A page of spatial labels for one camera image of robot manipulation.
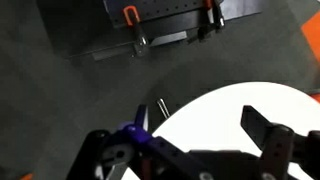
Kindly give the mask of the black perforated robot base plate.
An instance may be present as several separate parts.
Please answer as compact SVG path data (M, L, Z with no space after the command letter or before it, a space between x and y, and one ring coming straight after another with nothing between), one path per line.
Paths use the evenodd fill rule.
M133 7L141 21L182 14L194 10L207 10L210 0L103 0L106 12L115 28L127 25L124 9ZM215 0L225 20L260 13L264 0Z

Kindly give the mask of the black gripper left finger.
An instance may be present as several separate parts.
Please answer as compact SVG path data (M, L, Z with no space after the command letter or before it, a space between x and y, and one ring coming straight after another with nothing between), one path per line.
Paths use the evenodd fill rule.
M153 139L148 132L149 111L147 105L139 105L134 120L124 125L118 133L133 143L143 144Z

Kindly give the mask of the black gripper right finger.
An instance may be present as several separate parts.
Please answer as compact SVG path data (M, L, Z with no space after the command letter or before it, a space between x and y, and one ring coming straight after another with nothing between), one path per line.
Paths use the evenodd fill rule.
M251 105L243 106L240 125L261 154L292 155L294 131L288 126L270 122Z

